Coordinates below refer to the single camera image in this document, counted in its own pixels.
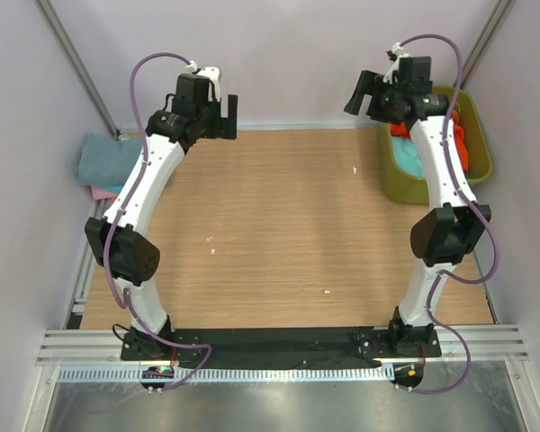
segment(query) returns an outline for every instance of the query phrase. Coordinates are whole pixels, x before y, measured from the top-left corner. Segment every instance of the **teal towel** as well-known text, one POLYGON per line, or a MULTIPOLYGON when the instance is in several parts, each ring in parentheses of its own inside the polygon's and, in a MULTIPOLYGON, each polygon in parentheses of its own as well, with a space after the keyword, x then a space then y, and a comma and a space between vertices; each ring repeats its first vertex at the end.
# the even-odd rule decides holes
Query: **teal towel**
POLYGON ((402 171, 411 176, 424 178, 422 158, 414 143, 407 138, 392 137, 394 160, 402 171))
POLYGON ((108 190, 108 186, 125 185, 142 149, 142 139, 114 141, 109 137, 87 133, 75 174, 84 186, 108 190))

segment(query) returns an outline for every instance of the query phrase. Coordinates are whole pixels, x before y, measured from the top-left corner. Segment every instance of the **metal floor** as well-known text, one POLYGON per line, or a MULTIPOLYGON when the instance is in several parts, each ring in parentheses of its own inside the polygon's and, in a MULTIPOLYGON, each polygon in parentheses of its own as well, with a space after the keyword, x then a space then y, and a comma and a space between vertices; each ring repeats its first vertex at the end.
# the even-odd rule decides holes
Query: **metal floor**
MULTIPOLYGON (((427 364, 421 388, 447 386, 463 363, 427 364)), ((506 364, 478 362, 456 391, 407 394, 388 382, 196 384, 148 396, 139 384, 57 384, 45 431, 527 431, 506 364), (104 414, 85 410, 111 409, 104 414)))

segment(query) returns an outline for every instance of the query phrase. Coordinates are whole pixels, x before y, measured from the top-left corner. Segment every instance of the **gray fabric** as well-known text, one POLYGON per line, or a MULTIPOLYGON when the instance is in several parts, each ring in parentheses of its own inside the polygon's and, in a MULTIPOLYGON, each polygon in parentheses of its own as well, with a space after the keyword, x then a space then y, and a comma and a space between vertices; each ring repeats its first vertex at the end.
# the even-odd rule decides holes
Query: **gray fabric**
POLYGON ((114 141, 88 133, 75 168, 78 182, 86 186, 124 185, 142 149, 140 138, 114 141))

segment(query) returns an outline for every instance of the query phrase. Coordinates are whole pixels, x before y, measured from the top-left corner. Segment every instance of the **cable clip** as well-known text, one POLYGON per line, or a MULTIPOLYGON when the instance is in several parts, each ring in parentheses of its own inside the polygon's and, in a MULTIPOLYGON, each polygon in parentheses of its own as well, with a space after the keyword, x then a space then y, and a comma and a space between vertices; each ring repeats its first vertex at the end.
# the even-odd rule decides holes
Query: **cable clip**
POLYGON ((400 59, 404 57, 410 57, 410 54, 404 51, 404 48, 396 42, 394 45, 392 45, 392 49, 389 51, 386 51, 386 54, 388 55, 388 59, 390 61, 393 61, 392 66, 386 72, 386 75, 384 75, 384 78, 382 79, 384 83, 392 83, 392 76, 395 71, 398 71, 398 68, 400 66, 400 59))
POLYGON ((189 65, 186 65, 186 70, 193 74, 198 70, 198 65, 196 65, 196 62, 192 60, 190 61, 189 65))

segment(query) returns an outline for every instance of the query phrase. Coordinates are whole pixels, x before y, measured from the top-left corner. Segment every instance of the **vertical metal pole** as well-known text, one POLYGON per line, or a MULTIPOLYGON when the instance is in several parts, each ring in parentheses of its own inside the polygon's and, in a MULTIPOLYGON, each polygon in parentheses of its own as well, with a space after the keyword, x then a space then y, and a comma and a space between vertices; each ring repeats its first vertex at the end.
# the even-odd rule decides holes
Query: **vertical metal pole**
POLYGON ((515 2, 516 0, 498 0, 496 5, 492 9, 492 12, 488 17, 488 21, 486 22, 486 24, 484 24, 478 40, 474 43, 474 46, 470 51, 470 55, 464 63, 462 88, 464 88, 464 86, 468 82, 468 78, 476 69, 476 66, 480 62, 496 31, 498 30, 504 19, 506 19, 506 17, 508 16, 508 12, 510 11, 515 2))
POLYGON ((94 104, 95 109, 98 111, 98 114, 102 118, 104 124, 106 125, 106 128, 108 129, 110 134, 115 139, 117 139, 120 135, 120 131, 116 127, 116 123, 114 123, 110 112, 106 108, 102 97, 98 93, 98 90, 96 89, 92 78, 88 74, 84 63, 82 62, 82 59, 78 55, 77 50, 72 43, 72 40, 70 40, 68 34, 66 33, 66 30, 64 29, 62 22, 58 18, 56 11, 52 7, 50 0, 34 0, 34 2, 40 9, 44 20, 46 21, 46 24, 49 26, 50 30, 54 34, 54 38, 57 40, 59 46, 62 48, 62 51, 64 51, 64 54, 70 62, 70 66, 72 66, 72 68, 76 72, 78 79, 86 90, 88 97, 94 104))

